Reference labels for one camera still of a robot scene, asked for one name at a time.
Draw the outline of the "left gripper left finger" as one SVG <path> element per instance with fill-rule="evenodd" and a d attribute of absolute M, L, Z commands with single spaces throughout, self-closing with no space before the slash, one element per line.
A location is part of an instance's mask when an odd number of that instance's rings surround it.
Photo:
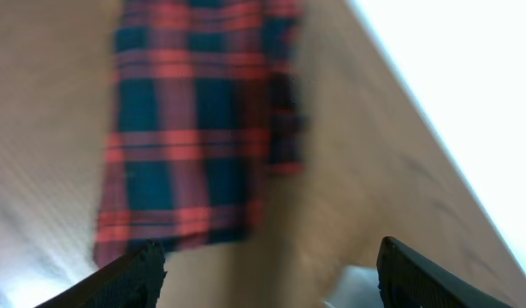
<path fill-rule="evenodd" d="M 155 308 L 164 262 L 162 245 L 149 240 L 36 308 Z"/>

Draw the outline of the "red navy plaid shirt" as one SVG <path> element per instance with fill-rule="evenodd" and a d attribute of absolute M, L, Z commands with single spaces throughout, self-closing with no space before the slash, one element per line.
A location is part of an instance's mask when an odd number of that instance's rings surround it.
<path fill-rule="evenodd" d="M 243 240 L 271 175 L 302 169 L 297 0 L 132 0 L 115 32 L 96 265 Z"/>

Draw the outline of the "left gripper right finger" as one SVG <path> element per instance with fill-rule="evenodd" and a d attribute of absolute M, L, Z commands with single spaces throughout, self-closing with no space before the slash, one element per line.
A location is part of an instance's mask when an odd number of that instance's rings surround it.
<path fill-rule="evenodd" d="M 511 308 L 392 236 L 382 239 L 376 265 L 385 308 Z"/>

